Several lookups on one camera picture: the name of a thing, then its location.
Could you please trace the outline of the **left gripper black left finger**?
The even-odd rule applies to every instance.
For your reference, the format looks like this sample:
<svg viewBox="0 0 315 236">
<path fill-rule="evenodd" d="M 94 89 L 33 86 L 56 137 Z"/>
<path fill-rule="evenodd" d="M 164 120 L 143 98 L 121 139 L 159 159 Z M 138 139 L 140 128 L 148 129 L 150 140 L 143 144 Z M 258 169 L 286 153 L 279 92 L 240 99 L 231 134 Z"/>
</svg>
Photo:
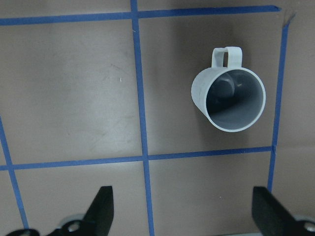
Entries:
<svg viewBox="0 0 315 236">
<path fill-rule="evenodd" d="M 112 186 L 99 189 L 81 220 L 71 220 L 55 229 L 52 236 L 107 236 L 114 218 Z"/>
</svg>

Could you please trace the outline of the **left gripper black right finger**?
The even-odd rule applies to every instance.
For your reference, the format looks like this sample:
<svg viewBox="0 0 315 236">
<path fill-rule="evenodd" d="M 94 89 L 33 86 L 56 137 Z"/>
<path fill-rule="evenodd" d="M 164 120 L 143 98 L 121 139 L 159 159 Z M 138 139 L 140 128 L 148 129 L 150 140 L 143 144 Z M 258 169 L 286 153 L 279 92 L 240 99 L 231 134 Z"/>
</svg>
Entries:
<svg viewBox="0 0 315 236">
<path fill-rule="evenodd" d="M 252 218 L 263 236 L 313 236 L 315 222 L 296 220 L 266 187 L 252 191 Z"/>
</svg>

